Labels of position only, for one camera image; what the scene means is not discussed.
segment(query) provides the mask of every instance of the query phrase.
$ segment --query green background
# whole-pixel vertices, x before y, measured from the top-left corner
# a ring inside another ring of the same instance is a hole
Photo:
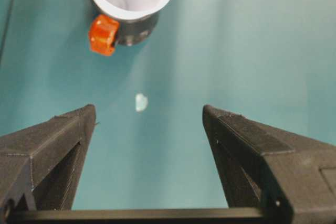
[[[90,0],[14,0],[3,37],[9,3],[0,135],[97,109],[76,209],[225,207],[205,104],[336,143],[335,0],[171,0],[110,58],[89,50]]]

